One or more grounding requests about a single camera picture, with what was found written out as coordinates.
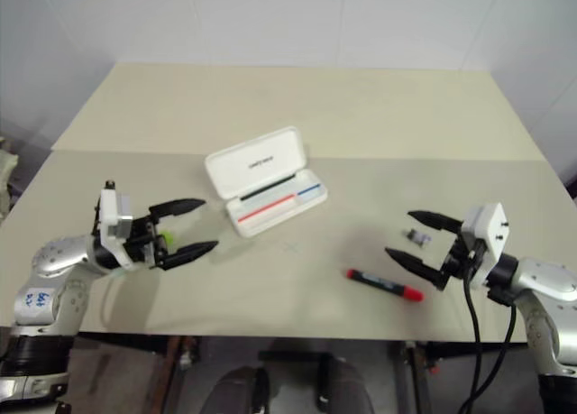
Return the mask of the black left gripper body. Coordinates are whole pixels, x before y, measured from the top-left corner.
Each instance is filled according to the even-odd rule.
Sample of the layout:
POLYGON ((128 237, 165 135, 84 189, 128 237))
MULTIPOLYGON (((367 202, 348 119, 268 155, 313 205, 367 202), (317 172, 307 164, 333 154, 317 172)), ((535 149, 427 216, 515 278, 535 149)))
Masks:
POLYGON ((124 249, 129 257, 137 264, 142 264, 149 269, 158 268, 159 256, 171 254, 170 235, 162 233, 158 229, 160 221, 147 215, 135 219, 132 223, 131 233, 124 243, 124 249))

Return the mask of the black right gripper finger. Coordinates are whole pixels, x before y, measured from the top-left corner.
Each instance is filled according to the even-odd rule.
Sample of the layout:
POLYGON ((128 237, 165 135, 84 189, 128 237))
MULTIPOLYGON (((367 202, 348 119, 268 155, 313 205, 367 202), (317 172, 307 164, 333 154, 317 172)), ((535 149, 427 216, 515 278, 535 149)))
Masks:
POLYGON ((418 257, 406 253, 397 249, 392 249, 389 247, 385 248, 387 255, 398 265, 400 265, 405 270, 413 273, 414 275, 429 281, 438 290, 444 290, 447 284, 447 278, 444 274, 436 270, 425 263, 418 257))
POLYGON ((431 227, 435 230, 445 230, 452 234, 458 235, 461 231, 463 221, 452 217, 425 210, 408 211, 408 215, 416 219, 422 225, 431 227))

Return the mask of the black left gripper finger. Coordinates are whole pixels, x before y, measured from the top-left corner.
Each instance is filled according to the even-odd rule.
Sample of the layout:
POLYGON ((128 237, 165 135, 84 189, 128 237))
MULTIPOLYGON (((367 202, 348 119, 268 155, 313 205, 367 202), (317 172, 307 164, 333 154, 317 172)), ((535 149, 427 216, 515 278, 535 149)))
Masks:
POLYGON ((218 241, 207 241, 178 248, 178 250, 172 254, 159 256, 157 259, 157 267, 167 271, 193 262, 211 252, 218 244, 218 241))
POLYGON ((151 217, 155 219, 161 219, 166 216, 181 216, 195 211, 205 203, 204 199, 180 198, 151 206, 149 207, 149 212, 151 217))

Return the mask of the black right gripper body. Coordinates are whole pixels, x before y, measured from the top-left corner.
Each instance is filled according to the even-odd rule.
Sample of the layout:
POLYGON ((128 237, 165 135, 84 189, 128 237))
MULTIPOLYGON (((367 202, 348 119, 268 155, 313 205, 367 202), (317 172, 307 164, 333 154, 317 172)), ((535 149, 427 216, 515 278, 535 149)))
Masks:
POLYGON ((450 278, 466 281, 480 268, 486 243, 471 235, 458 234, 446 255, 440 272, 446 284, 450 278))

